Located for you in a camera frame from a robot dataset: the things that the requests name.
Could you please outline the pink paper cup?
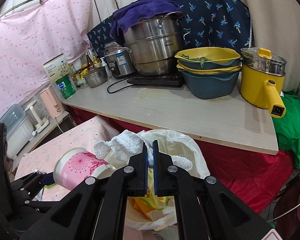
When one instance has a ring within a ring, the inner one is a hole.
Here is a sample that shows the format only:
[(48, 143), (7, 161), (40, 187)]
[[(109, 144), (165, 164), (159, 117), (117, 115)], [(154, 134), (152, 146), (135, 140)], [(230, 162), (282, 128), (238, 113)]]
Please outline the pink paper cup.
[(53, 170), (56, 184), (73, 190), (88, 177), (103, 179), (113, 174), (116, 168), (85, 148), (72, 148), (57, 161)]

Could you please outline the yellow green apple bag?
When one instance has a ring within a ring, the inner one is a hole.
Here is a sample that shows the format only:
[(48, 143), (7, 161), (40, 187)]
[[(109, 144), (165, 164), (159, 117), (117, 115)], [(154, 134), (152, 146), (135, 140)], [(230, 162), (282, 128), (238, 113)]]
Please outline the yellow green apple bag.
[(156, 221), (164, 216), (164, 210), (170, 197), (158, 197), (154, 191), (153, 168), (147, 170), (147, 191), (143, 197), (133, 197), (133, 209), (150, 221)]

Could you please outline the white lined trash bin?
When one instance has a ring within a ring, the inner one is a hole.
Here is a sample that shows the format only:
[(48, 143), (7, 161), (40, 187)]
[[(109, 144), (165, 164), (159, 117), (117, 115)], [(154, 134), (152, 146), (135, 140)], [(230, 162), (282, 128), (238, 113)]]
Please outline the white lined trash bin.
[[(157, 141), (159, 150), (171, 156), (173, 165), (188, 171), (190, 175), (205, 178), (210, 175), (206, 161), (199, 146), (192, 138), (183, 133), (168, 129), (154, 129), (154, 134), (147, 139), (152, 146)], [(133, 199), (127, 203), (126, 225), (136, 230), (160, 230), (177, 223), (174, 198), (170, 197), (164, 216), (156, 221), (150, 221), (133, 209)]]

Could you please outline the pink patterned tablecloth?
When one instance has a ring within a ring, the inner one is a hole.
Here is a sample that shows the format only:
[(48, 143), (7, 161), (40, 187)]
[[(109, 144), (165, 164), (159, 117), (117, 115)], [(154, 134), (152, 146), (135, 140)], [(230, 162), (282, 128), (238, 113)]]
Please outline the pink patterned tablecloth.
[(24, 155), (18, 165), (15, 179), (39, 171), (53, 172), (62, 155), (73, 148), (84, 148), (94, 153), (94, 144), (100, 140), (110, 141), (119, 132), (101, 117), (92, 119), (62, 133), (34, 151)]

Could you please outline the white dish drainer box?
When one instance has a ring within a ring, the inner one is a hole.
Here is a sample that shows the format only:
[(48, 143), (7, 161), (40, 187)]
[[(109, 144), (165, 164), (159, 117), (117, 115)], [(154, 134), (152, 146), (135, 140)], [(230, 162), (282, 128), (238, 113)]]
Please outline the white dish drainer box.
[(32, 140), (34, 131), (31, 119), (19, 104), (13, 104), (0, 118), (7, 128), (7, 156), (15, 160), (19, 151)]

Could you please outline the white glass electric kettle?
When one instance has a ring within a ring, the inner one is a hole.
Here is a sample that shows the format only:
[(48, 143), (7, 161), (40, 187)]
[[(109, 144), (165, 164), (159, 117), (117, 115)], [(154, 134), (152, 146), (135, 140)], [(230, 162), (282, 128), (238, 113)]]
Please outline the white glass electric kettle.
[(31, 112), (32, 115), (34, 116), (34, 118), (37, 121), (37, 124), (35, 124), (35, 128), (36, 129), (32, 133), (33, 136), (35, 136), (38, 133), (41, 133), (50, 124), (48, 116), (45, 116), (45, 117), (41, 118), (40, 115), (37, 113), (37, 111), (34, 109), (34, 105), (36, 103), (37, 103), (37, 100), (33, 100), (24, 109), (25, 112)]

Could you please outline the pink electric kettle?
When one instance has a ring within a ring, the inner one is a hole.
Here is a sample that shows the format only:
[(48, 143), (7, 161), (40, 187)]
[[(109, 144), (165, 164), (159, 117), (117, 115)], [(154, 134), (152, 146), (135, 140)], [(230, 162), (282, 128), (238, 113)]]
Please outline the pink electric kettle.
[(64, 111), (64, 107), (51, 86), (47, 87), (39, 93), (51, 118), (57, 118)]

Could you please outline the green plastic bag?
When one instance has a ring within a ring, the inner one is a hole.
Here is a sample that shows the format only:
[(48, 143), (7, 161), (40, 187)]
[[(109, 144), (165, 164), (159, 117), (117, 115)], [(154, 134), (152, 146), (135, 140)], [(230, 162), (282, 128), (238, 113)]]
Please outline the green plastic bag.
[(281, 97), (286, 113), (273, 118), (279, 150), (293, 152), (294, 166), (300, 169), (300, 98), (293, 92)]

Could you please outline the stacked yellow blue basins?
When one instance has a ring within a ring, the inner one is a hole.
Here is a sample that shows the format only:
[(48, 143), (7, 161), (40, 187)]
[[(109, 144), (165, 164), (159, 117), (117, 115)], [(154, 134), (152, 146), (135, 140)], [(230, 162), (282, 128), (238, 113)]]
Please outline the stacked yellow blue basins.
[(186, 49), (177, 52), (175, 58), (187, 87), (200, 99), (231, 94), (242, 69), (241, 56), (230, 48)]

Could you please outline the yellow electric pot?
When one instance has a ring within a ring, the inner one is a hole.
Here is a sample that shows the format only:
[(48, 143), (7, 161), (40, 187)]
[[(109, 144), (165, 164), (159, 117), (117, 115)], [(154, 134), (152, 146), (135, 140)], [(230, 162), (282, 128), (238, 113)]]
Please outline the yellow electric pot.
[(242, 48), (241, 96), (250, 104), (282, 118), (286, 107), (281, 99), (286, 60), (264, 48)]

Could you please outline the white cardboard box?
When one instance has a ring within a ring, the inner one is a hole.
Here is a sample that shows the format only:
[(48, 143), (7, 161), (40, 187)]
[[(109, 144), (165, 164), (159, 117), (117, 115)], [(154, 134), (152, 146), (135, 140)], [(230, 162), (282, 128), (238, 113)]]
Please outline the white cardboard box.
[(60, 54), (43, 64), (43, 68), (51, 83), (70, 73), (70, 66), (63, 54)]

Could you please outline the dark sauce bottle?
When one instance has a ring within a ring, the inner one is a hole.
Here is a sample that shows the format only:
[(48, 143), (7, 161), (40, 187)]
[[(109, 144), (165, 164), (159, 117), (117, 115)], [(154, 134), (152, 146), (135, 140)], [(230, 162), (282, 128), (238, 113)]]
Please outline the dark sauce bottle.
[(91, 60), (90, 56), (88, 53), (85, 54), (86, 55), (86, 58), (87, 58), (87, 66), (88, 67), (93, 67), (93, 61)]

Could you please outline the steel rice cooker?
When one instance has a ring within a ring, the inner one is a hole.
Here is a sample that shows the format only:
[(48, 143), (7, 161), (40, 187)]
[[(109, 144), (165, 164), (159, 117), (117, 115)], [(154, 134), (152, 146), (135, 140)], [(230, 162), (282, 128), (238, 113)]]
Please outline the steel rice cooker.
[(128, 77), (136, 73), (136, 68), (130, 56), (131, 50), (116, 42), (105, 45), (105, 58), (114, 78)]

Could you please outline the pink floral curtain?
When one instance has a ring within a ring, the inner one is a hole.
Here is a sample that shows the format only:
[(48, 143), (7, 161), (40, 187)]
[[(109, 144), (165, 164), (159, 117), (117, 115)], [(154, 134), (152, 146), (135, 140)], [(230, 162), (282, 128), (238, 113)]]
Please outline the pink floral curtain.
[(48, 83), (45, 63), (87, 51), (90, 10), (91, 0), (45, 0), (0, 21), (0, 118)]

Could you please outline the navy floral cloth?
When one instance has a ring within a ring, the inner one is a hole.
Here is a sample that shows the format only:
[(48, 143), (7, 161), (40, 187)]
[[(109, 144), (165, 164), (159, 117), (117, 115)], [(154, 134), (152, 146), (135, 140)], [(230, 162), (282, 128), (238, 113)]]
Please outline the navy floral cloth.
[(179, 24), (187, 49), (250, 46), (252, 26), (249, 9), (240, 0), (169, 0), (177, 3), (183, 18)]

